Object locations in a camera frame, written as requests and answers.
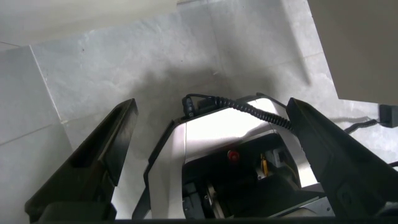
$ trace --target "coiled cable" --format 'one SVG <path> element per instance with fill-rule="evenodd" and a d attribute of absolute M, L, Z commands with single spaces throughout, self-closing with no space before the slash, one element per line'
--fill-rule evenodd
<path fill-rule="evenodd" d="M 191 97 L 191 96 L 206 98 L 206 99 L 212 101 L 217 108 L 224 108 L 224 107 L 233 108 L 238 111 L 249 113 L 250 115 L 252 115 L 256 118 L 261 119 L 263 121 L 270 122 L 271 124 L 276 124 L 278 126 L 286 128 L 288 130 L 292 130 L 292 124 L 290 123 L 290 121 L 288 119 L 283 118 L 279 115 L 270 113 L 270 112 L 266 112 L 266 111 L 257 109 L 248 103 L 238 102 L 235 100 L 231 100 L 231 99 L 219 97 L 219 96 L 207 96 L 207 95 L 201 95 L 201 94 L 188 94 L 186 97 Z"/>
<path fill-rule="evenodd" d="M 370 126 L 374 126 L 374 125 L 376 125 L 378 123 L 379 122 L 376 119 L 372 119 L 372 120 L 361 122 L 361 123 L 355 123 L 355 124 L 351 125 L 350 127 L 344 129 L 344 131 L 347 134 L 351 134 L 354 131 L 356 131 L 358 128 L 367 128 L 367 127 L 370 127 Z"/>

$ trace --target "floor tile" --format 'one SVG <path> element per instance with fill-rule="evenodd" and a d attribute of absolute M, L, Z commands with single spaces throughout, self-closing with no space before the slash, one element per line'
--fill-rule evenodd
<path fill-rule="evenodd" d="M 208 7 L 226 74 L 302 56 L 281 1 L 210 1 Z"/>
<path fill-rule="evenodd" d="M 0 144 L 58 123 L 32 51 L 0 52 Z"/>
<path fill-rule="evenodd" d="M 220 64 L 206 5 L 32 47 L 63 122 L 211 82 Z"/>
<path fill-rule="evenodd" d="M 0 146 L 0 217 L 28 223 L 25 202 L 65 162 L 72 150 L 61 124 Z"/>
<path fill-rule="evenodd" d="M 0 51 L 11 50 L 11 49 L 15 49 L 15 48 L 18 48 L 18 46 L 0 42 Z"/>
<path fill-rule="evenodd" d="M 323 52 L 307 0 L 282 0 L 282 5 L 303 57 Z"/>

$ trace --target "black mechanical part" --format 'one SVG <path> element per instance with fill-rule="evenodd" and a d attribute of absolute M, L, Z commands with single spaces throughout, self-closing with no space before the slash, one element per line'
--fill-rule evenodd
<path fill-rule="evenodd" d="M 262 180 L 257 178 L 256 167 L 260 165 L 259 155 L 281 148 L 285 148 L 282 138 L 278 134 L 270 133 L 247 142 L 226 146 L 209 156 L 191 161 L 185 164 L 182 170 L 182 181 L 186 183 L 183 195 L 192 188 L 188 186 L 193 182 L 196 183 L 203 199 L 202 209 L 206 218 L 214 218 L 214 208 L 207 202 L 208 182 L 217 194 L 215 200 L 225 218 L 281 215 L 296 209 L 298 205 L 324 197 L 323 192 L 311 192 L 311 190 L 306 190 L 309 193 L 297 192 L 300 190 L 300 182 L 294 177 L 298 174 L 292 174 L 286 167 L 270 166 L 274 173 L 272 176 Z M 239 163 L 230 163 L 227 156 L 230 151 L 240 154 Z M 286 155 L 285 161 L 289 162 L 290 159 L 291 155 Z M 297 167 L 294 164 L 291 166 L 297 173 Z"/>
<path fill-rule="evenodd" d="M 190 97 L 182 98 L 183 111 L 186 118 L 192 118 L 195 115 L 195 105 Z"/>
<path fill-rule="evenodd" d="M 398 161 L 391 162 L 389 165 L 390 165 L 391 167 L 397 167 L 397 166 L 398 166 Z"/>
<path fill-rule="evenodd" d="M 114 220 L 111 204 L 134 130 L 134 99 L 115 107 L 25 204 L 30 222 Z"/>
<path fill-rule="evenodd" d="M 182 187 L 182 195 L 190 195 L 197 191 L 193 182 L 187 183 Z"/>
<path fill-rule="evenodd" d="M 365 122 L 355 123 L 355 124 L 351 125 L 350 127 L 344 129 L 344 131 L 347 134 L 351 134 L 354 131 L 356 131 L 358 128 L 367 128 L 367 127 L 370 127 L 370 126 L 374 126 L 374 125 L 376 125 L 378 123 L 379 122 L 377 120 L 372 119 L 372 120 L 365 121 Z"/>
<path fill-rule="evenodd" d="M 150 197 L 149 197 L 149 189 L 145 187 L 141 197 L 138 200 L 136 208 L 134 209 L 131 219 L 132 220 L 142 220 L 148 214 L 150 210 Z"/>
<path fill-rule="evenodd" d="M 182 207 L 186 219 L 204 219 L 205 214 L 201 208 L 201 200 L 198 193 L 190 194 L 182 199 Z"/>
<path fill-rule="evenodd" d="M 387 128 L 398 126 L 398 106 L 379 105 L 380 124 Z"/>
<path fill-rule="evenodd" d="M 374 217 L 398 202 L 398 172 L 389 164 L 305 102 L 291 98 L 287 114 L 337 217 Z"/>
<path fill-rule="evenodd" d="M 266 111 L 257 109 L 255 107 L 249 105 L 248 103 L 238 102 L 236 100 L 231 100 L 231 99 L 219 97 L 219 96 L 207 96 L 207 95 L 201 95 L 201 94 L 188 94 L 186 96 L 186 98 L 190 98 L 192 96 L 201 97 L 201 98 L 211 100 L 217 108 L 225 108 L 225 107 L 234 108 L 236 110 L 239 110 L 239 111 L 242 111 L 245 113 L 249 113 L 252 116 L 254 116 L 258 119 L 261 119 L 263 121 L 267 121 L 272 124 L 276 124 L 278 126 L 286 128 L 288 130 L 292 129 L 292 125 L 288 119 L 283 118 L 279 115 L 270 113 L 270 112 L 266 112 Z"/>
<path fill-rule="evenodd" d="M 155 149 L 152 151 L 148 158 L 148 166 L 144 171 L 144 182 L 145 186 L 148 188 L 148 175 L 150 168 L 154 165 L 157 156 L 160 154 L 161 150 L 163 149 L 164 144 L 166 144 L 167 140 L 169 139 L 170 135 L 172 134 L 174 128 L 177 126 L 177 123 L 175 121 L 171 121 L 169 125 L 167 126 L 166 130 L 163 132 L 162 137 L 160 137 L 159 141 L 157 142 Z"/>
<path fill-rule="evenodd" d="M 195 116 L 207 114 L 214 110 L 217 110 L 216 105 L 210 99 L 203 99 L 198 101 L 198 109 Z"/>

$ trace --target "machine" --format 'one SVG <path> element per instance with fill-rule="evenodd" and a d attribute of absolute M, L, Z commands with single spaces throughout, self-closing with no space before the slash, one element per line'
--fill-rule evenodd
<path fill-rule="evenodd" d="M 149 210 L 164 222 L 396 220 L 398 173 L 347 133 L 374 121 L 344 131 L 305 102 L 263 94 L 182 104 L 150 155 L 132 222 Z M 26 203 L 30 222 L 113 221 L 136 116 L 134 99 L 118 105 Z"/>

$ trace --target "white marble floor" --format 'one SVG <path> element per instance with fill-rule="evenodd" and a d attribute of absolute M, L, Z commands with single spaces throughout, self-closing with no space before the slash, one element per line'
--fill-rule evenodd
<path fill-rule="evenodd" d="M 338 99 L 306 0 L 193 1 L 171 14 L 31 48 L 55 107 L 51 116 L 58 114 L 73 150 L 115 105 L 136 98 L 139 120 L 113 198 L 118 218 L 131 216 L 147 158 L 167 123 L 182 115 L 187 93 L 263 92 L 283 103 L 295 97 L 342 128 L 353 118 L 377 118 L 376 104 Z M 397 134 L 374 126 L 353 136 L 392 162 Z"/>

